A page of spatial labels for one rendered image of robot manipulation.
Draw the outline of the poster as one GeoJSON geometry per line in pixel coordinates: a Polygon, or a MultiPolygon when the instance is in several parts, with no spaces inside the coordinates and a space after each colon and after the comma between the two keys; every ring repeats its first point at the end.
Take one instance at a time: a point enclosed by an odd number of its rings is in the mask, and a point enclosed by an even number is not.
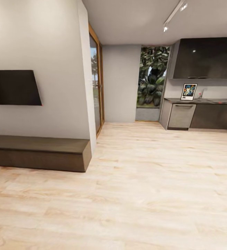
{"type": "Polygon", "coordinates": [[[192,101],[195,95],[197,83],[185,83],[180,100],[192,101]]]}

